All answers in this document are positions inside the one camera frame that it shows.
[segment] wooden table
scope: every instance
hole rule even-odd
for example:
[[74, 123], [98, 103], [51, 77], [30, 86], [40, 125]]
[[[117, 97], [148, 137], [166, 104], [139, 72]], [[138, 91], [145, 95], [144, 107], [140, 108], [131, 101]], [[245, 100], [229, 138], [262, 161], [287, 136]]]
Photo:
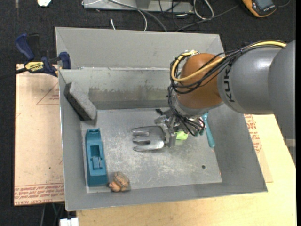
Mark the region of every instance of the wooden table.
[[294, 226], [296, 167], [273, 115], [254, 115], [273, 182], [268, 192], [77, 211], [80, 226]]

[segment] yellow cable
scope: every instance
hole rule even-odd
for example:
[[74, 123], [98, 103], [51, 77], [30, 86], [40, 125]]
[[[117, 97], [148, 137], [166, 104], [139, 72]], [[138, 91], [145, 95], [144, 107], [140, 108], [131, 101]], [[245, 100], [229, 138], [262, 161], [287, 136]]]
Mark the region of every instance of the yellow cable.
[[[265, 42], [258, 42], [258, 43], [255, 43], [253, 45], [251, 45], [250, 47], [254, 47], [254, 46], [261, 46], [261, 45], [275, 45], [275, 46], [279, 46], [279, 47], [285, 47], [286, 46], [286, 43], [284, 42], [278, 42], [278, 41], [265, 41]], [[188, 75], [184, 78], [176, 78], [174, 76], [174, 72], [180, 62], [180, 60], [183, 58], [183, 57], [187, 57], [187, 56], [190, 56], [193, 54], [193, 51], [192, 52], [187, 52], [187, 53], [183, 53], [181, 54], [177, 60], [175, 61], [173, 67], [172, 67], [172, 71], [171, 71], [171, 77], [174, 81], [176, 82], [183, 82], [183, 81], [187, 81], [195, 76], [197, 76], [198, 74], [202, 73], [203, 71], [205, 70], [208, 70], [208, 69], [211, 69], [212, 67], [214, 67], [215, 65], [217, 65], [219, 62], [221, 62], [222, 60], [224, 60], [225, 58], [227, 58], [227, 56], [224, 56], [222, 58], [218, 58], [217, 60], [215, 61], [212, 61], [211, 63], [209, 63], [208, 65], [206, 65], [204, 68], [192, 73], [191, 75]]]

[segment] clamp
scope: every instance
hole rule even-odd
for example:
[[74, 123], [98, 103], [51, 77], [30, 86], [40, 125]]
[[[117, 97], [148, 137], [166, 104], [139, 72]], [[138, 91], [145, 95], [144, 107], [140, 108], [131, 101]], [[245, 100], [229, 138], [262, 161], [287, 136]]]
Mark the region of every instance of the clamp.
[[[38, 50], [38, 40], [37, 36], [32, 36], [33, 47]], [[46, 73], [53, 75], [55, 77], [58, 76], [57, 69], [52, 65], [55, 62], [62, 61], [63, 69], [71, 69], [71, 61], [70, 56], [67, 52], [61, 52], [59, 57], [48, 59], [47, 57], [43, 56], [38, 60], [35, 60], [39, 51], [36, 51], [36, 55], [31, 50], [27, 42], [27, 34], [23, 33], [15, 40], [15, 45], [19, 52], [24, 54], [27, 58], [26, 62], [24, 63], [24, 68], [19, 69], [16, 71], [16, 74], [23, 73], [29, 71], [30, 73]]]

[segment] orange device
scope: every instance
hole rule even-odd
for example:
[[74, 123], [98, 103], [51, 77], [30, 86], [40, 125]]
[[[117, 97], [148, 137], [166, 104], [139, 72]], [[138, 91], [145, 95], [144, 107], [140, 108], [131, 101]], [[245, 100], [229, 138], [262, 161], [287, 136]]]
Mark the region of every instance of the orange device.
[[245, 7], [256, 17], [266, 17], [276, 11], [272, 0], [242, 0]]

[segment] blue stapler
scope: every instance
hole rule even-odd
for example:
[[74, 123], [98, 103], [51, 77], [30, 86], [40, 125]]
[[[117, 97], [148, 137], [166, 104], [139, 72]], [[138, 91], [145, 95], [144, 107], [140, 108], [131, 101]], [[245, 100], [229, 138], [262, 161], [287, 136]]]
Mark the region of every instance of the blue stapler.
[[99, 128], [87, 130], [86, 153], [88, 186], [100, 186], [107, 184], [109, 180]]

